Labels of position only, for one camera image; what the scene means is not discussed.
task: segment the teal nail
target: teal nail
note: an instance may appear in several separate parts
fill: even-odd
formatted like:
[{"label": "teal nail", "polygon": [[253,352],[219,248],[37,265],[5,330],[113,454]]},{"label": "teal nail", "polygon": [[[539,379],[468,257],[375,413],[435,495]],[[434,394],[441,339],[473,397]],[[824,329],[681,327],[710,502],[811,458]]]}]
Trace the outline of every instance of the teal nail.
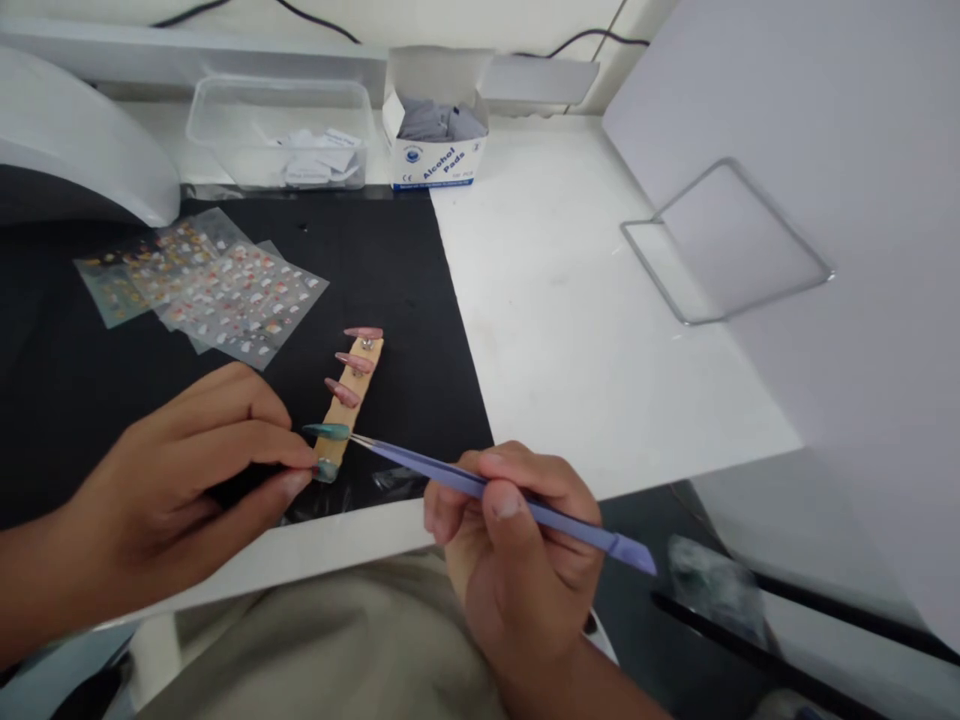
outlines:
[{"label": "teal nail", "polygon": [[320,460],[317,461],[317,464],[313,466],[313,479],[329,485],[337,479],[338,472],[340,472],[339,465],[334,465],[329,460],[320,458]]},{"label": "teal nail", "polygon": [[339,423],[316,423],[314,425],[304,425],[303,431],[314,437],[322,437],[325,440],[349,440],[350,428]]}]

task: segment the white desk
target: white desk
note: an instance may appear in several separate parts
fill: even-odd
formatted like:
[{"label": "white desk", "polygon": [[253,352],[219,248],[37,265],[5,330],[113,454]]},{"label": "white desk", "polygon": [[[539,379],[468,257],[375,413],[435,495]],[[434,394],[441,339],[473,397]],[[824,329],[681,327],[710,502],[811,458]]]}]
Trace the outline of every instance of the white desk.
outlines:
[{"label": "white desk", "polygon": [[[124,107],[184,182],[229,182],[185,139],[188,106]],[[380,148],[367,182],[387,183],[387,172]],[[650,208],[599,118],[494,118],[474,186],[431,197],[497,442],[565,456],[599,499],[800,447],[726,329],[681,326],[620,235],[621,221]],[[278,528],[135,616],[431,542],[419,500]]]}]

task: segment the white partition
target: white partition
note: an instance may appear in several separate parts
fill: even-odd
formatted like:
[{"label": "white partition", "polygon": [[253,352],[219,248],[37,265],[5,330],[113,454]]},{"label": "white partition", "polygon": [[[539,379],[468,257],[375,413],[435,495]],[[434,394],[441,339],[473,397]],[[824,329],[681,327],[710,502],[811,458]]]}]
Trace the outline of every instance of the white partition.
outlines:
[{"label": "white partition", "polygon": [[682,0],[604,127],[654,205],[737,158],[836,267],[730,326],[960,650],[958,37],[954,2]]}]

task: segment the alcohol pads box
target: alcohol pads box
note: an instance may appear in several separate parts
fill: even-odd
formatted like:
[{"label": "alcohol pads box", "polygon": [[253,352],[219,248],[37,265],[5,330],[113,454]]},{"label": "alcohol pads box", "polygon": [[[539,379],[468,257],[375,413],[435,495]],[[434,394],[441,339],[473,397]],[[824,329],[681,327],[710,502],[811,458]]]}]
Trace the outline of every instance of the alcohol pads box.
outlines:
[{"label": "alcohol pads box", "polygon": [[[473,183],[490,127],[479,88],[493,54],[441,47],[390,51],[383,130],[390,145],[394,190]],[[419,128],[412,126],[421,117],[430,120],[418,123]],[[427,139],[405,139],[411,136]],[[471,139],[454,140],[457,136]]]}]

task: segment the purple tweezers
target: purple tweezers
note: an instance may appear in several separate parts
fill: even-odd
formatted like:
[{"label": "purple tweezers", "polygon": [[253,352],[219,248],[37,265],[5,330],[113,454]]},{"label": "purple tweezers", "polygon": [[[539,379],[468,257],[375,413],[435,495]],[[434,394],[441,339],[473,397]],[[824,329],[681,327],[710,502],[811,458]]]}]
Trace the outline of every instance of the purple tweezers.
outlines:
[{"label": "purple tweezers", "polygon": [[[483,497],[483,489],[486,487],[487,481],[479,475],[468,473],[466,470],[428,458],[426,455],[415,453],[412,450],[405,450],[380,440],[371,440],[363,435],[352,435],[350,439],[355,440],[358,445],[362,445],[377,455],[436,480],[441,485],[446,485],[478,500]],[[588,525],[541,503],[527,500],[527,505],[530,507],[530,514],[533,515],[533,519],[541,525],[559,530],[570,537],[587,543],[587,545],[603,550],[610,557],[635,567],[637,570],[654,576],[657,574],[657,565],[646,545],[619,533],[612,533],[603,528]]]}]

